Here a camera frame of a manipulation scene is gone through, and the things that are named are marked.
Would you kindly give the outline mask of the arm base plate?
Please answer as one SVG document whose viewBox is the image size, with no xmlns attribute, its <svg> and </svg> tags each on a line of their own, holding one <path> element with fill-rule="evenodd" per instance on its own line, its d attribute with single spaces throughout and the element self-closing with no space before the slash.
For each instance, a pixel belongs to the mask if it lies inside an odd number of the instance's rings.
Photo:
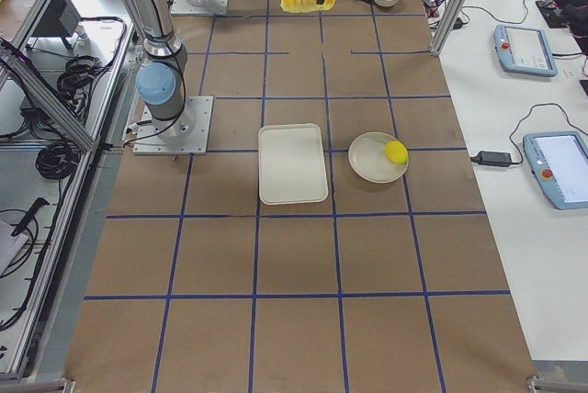
<svg viewBox="0 0 588 393">
<path fill-rule="evenodd" d="M 229 0 L 172 0 L 171 15 L 176 17 L 225 16 Z"/>
<path fill-rule="evenodd" d="M 153 120 L 148 107 L 144 107 L 143 120 L 146 125 L 138 128 L 132 143 L 136 155 L 203 155 L 207 152 L 209 127 L 213 109 L 212 96 L 189 96 L 180 119 L 166 131 L 167 124 Z"/>
</svg>

